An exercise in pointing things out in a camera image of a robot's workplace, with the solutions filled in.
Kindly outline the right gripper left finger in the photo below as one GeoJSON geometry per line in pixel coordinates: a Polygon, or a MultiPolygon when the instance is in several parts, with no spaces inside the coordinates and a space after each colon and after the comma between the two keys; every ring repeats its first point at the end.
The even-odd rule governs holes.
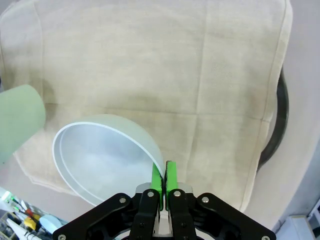
{"type": "Polygon", "coordinates": [[[153,240],[163,210],[163,179],[152,167],[151,182],[133,197],[117,193],[53,232],[54,240],[153,240]]]}

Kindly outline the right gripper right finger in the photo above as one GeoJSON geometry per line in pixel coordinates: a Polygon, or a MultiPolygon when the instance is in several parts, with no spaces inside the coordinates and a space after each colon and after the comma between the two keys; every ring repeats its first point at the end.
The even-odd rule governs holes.
{"type": "Polygon", "coordinates": [[[176,163],[169,161],[165,171],[165,203],[172,237],[198,240],[198,232],[214,240],[275,240],[273,231],[235,209],[212,193],[198,197],[179,185],[176,163]]]}

